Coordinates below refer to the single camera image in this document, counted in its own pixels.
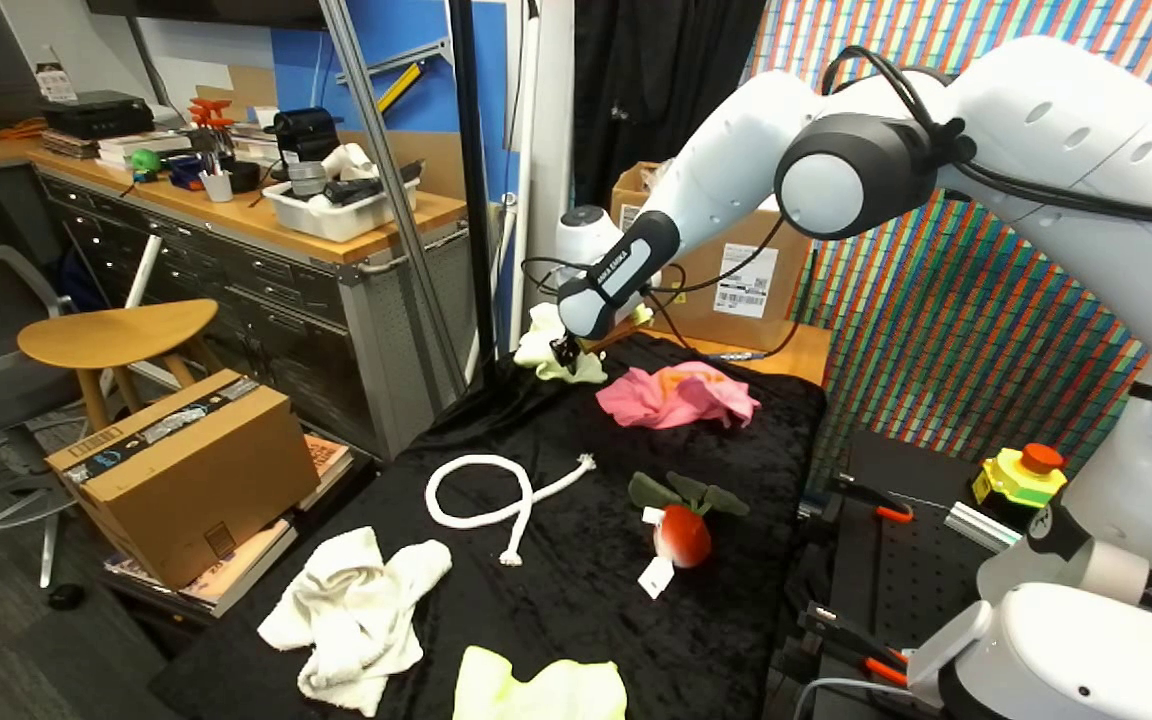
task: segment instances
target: box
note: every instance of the box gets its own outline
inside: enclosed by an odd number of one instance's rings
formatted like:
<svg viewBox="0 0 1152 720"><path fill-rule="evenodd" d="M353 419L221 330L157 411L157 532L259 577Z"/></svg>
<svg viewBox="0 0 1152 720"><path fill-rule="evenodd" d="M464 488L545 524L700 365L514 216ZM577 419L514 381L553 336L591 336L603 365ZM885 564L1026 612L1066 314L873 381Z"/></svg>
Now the box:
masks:
<svg viewBox="0 0 1152 720"><path fill-rule="evenodd" d="M303 236L324 236L324 240L353 240L363 236L367 229L393 219L387 196L363 196L355 206L307 206L289 196L293 184L270 184L265 190L265 200L270 200L270 211L279 229L303 231Z"/></svg>
<svg viewBox="0 0 1152 720"><path fill-rule="evenodd" d="M625 229L647 200L653 176L669 166L632 166L611 190L611 219ZM777 229L773 244L739 268L730 279L671 295L669 290L700 283L739 265L780 219L780 207L761 207L730 225L722 236L690 247L675 265L684 272L658 272L658 300L684 339L712 339L746 351L777 350L794 326L798 272L813 252L806 236L789 225Z"/></svg>
<svg viewBox="0 0 1152 720"><path fill-rule="evenodd" d="M169 588L190 584L316 488L289 398L217 372L49 464L92 524Z"/></svg>

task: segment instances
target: white cloth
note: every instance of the white cloth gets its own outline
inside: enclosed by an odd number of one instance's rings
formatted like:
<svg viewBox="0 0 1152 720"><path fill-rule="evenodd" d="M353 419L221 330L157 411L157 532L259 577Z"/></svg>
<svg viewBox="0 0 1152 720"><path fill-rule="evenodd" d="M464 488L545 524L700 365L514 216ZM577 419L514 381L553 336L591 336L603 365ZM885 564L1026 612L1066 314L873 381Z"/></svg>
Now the white cloth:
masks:
<svg viewBox="0 0 1152 720"><path fill-rule="evenodd" d="M556 361L553 350L563 345L563 336L566 336L566 330L560 321L560 310L556 304L530 304L526 310L526 332L518 336L510 365L536 369L540 381L609 385L599 351L577 351L577 369Z"/></svg>
<svg viewBox="0 0 1152 720"><path fill-rule="evenodd" d="M441 541L382 564L377 532L355 530L307 555L256 634L275 654L310 649L297 677L303 698L377 717L387 677L423 658L411 612L449 570Z"/></svg>
<svg viewBox="0 0 1152 720"><path fill-rule="evenodd" d="M615 666L556 659L518 686L504 658L467 643L453 720L618 720L625 705Z"/></svg>

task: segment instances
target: black table surface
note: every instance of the black table surface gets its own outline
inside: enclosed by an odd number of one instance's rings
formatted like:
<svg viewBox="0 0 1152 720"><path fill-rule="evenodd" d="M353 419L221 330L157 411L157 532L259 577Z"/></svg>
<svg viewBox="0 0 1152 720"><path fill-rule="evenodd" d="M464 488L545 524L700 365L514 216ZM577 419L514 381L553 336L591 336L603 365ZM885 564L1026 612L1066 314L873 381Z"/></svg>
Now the black table surface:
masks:
<svg viewBox="0 0 1152 720"><path fill-rule="evenodd" d="M658 339L626 339L609 372L686 361ZM152 694L181 717L335 717L297 694L303 654L270 654L256 638L307 553L347 530L377 530L382 555L415 541L442 541L453 571L420 602L423 659L387 682L381 717L453 717L454 668L467 643L495 649L526 682L553 659L615 659L626 717L742 720L761 717L763 677L789 612L780 580L823 394L806 381L746 375L761 411L746 428L690 424L684 431L625 431L594 410L594 388L510 375L467 398L395 464L387 464L328 524L307 532L207 638L181 654ZM536 506L518 543L523 570L495 564L508 524L453 532L428 519L423 479L464 453L500 453L530 483L563 478L577 453L599 469ZM752 506L752 516L712 516L715 555L647 602L637 584L653 537L626 506L632 473L686 473ZM442 479L441 506L454 516L514 499L504 473Z"/></svg>

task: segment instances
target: wooden stool seat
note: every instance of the wooden stool seat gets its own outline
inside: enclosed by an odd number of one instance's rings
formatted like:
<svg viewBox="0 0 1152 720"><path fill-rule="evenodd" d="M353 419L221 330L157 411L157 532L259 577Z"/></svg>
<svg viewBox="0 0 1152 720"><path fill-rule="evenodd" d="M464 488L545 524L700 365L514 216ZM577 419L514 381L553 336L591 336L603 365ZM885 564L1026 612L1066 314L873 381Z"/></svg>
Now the wooden stool seat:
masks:
<svg viewBox="0 0 1152 720"><path fill-rule="evenodd" d="M217 316L217 300L177 300L177 304L141 304L141 310L106 310L106 314L76 314L49 316L28 326L15 336L15 350L35 365L64 369L80 375L86 424L103 428L103 398L97 372L111 372L128 410L136 410L136 394L128 381L128 365L144 365L162 356L177 385L190 385L190 372L181 356L181 345L194 339Z"/></svg>

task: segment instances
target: crumpled towel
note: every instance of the crumpled towel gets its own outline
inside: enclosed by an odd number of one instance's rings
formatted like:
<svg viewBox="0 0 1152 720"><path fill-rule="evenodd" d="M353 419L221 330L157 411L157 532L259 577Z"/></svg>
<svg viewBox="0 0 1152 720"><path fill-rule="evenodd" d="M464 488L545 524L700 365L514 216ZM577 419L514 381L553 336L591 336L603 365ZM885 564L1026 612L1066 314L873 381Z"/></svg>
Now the crumpled towel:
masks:
<svg viewBox="0 0 1152 720"><path fill-rule="evenodd" d="M618 720L625 709L626 698L615 666L556 659L518 686L504 658L467 643L453 720Z"/></svg>
<svg viewBox="0 0 1152 720"><path fill-rule="evenodd" d="M594 401L618 428L658 428L658 431L694 419L718 419L722 428L739 419L742 428L761 410L761 401L746 398L746 385L700 361L671 365L653 375L626 369L625 375L615 375L615 385L599 388Z"/></svg>
<svg viewBox="0 0 1152 720"><path fill-rule="evenodd" d="M377 532L355 530L307 555L256 634L275 654L310 643L297 677L303 698L377 717L387 677L423 658L411 612L449 570L441 541L406 543L382 564Z"/></svg>

